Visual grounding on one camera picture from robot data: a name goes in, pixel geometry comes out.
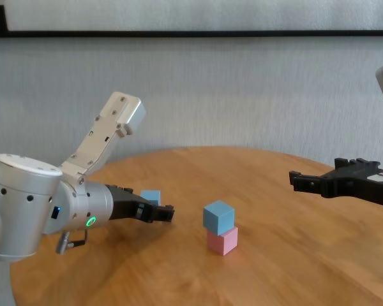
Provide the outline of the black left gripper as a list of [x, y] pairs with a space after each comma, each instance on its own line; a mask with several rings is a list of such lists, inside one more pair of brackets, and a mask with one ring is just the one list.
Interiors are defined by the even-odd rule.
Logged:
[[146, 204], [147, 200], [133, 194], [133, 189], [129, 187], [107, 184], [105, 186], [110, 191], [113, 201], [110, 220], [137, 219], [146, 223], [172, 221], [175, 212], [173, 206]]

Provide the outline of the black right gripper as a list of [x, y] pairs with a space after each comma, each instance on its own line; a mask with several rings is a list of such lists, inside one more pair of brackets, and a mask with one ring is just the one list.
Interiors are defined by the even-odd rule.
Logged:
[[362, 158], [335, 158], [333, 171], [321, 176], [289, 171], [294, 191], [324, 198], [354, 197], [383, 206], [383, 169], [380, 162]]

